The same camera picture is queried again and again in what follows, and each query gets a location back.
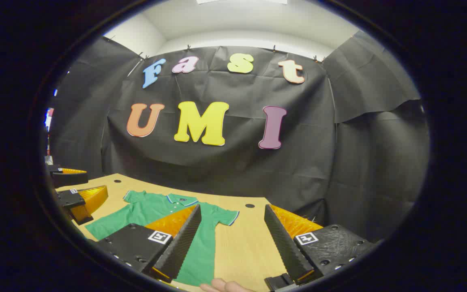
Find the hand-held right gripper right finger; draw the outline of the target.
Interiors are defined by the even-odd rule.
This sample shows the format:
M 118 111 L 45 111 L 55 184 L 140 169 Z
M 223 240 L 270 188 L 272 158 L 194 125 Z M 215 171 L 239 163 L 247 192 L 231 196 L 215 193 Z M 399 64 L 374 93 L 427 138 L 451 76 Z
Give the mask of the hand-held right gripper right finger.
M 298 286 L 343 270 L 376 246 L 340 224 L 322 227 L 272 204 L 265 205 L 264 221 Z

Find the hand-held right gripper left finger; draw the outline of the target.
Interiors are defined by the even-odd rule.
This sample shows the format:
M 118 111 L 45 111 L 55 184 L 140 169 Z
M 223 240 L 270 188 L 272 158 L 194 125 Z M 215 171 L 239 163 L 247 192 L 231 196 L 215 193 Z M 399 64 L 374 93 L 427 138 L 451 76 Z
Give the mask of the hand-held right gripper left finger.
M 170 283 L 178 277 L 200 223 L 200 205 L 193 205 L 146 226 L 126 224 L 94 245 L 126 268 Z

